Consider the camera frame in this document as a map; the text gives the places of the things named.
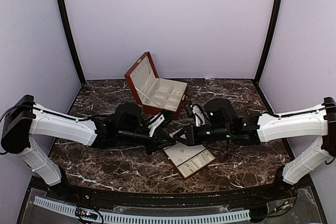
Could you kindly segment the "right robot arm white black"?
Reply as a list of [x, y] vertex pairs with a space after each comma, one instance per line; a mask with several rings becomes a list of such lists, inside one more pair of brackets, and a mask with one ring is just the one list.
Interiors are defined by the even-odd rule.
[[280, 114], [266, 111], [243, 117], [237, 116], [227, 99], [212, 99], [196, 113], [192, 112], [193, 107], [188, 103], [185, 110], [195, 119], [195, 124], [186, 125], [172, 134], [173, 139], [187, 146], [216, 141], [248, 146], [282, 138], [316, 137], [298, 157], [277, 170], [275, 183], [268, 187], [268, 195], [273, 200], [280, 199], [287, 193], [288, 185], [296, 184], [320, 164], [335, 160], [335, 100], [332, 97], [303, 110]]

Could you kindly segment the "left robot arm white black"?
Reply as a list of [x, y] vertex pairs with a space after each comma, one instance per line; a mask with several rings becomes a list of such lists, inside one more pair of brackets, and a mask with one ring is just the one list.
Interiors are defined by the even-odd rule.
[[61, 200], [69, 201], [74, 197], [74, 189], [67, 184], [65, 172], [38, 146], [34, 135], [62, 138], [100, 150], [127, 141], [143, 145], [146, 153], [151, 155], [176, 143], [163, 130], [173, 118], [171, 111], [163, 110], [145, 121], [141, 107], [131, 102], [119, 104], [112, 114], [78, 118], [50, 110], [27, 94], [1, 116], [4, 123], [1, 147], [4, 154], [19, 156], [48, 186], [53, 187]]

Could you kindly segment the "red jewelry tray cream insert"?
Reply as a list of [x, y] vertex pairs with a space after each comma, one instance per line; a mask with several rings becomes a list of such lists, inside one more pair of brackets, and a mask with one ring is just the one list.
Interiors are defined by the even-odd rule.
[[215, 160], [204, 145], [187, 146], [176, 143], [165, 148], [164, 152], [183, 179], [195, 175]]

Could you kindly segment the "red wooden jewelry box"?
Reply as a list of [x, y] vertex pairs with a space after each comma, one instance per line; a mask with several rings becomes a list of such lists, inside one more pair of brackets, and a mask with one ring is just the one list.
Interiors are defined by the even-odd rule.
[[125, 73], [130, 90], [143, 111], [155, 115], [171, 111], [177, 119], [187, 95], [186, 82], [160, 78], [149, 52], [145, 52]]

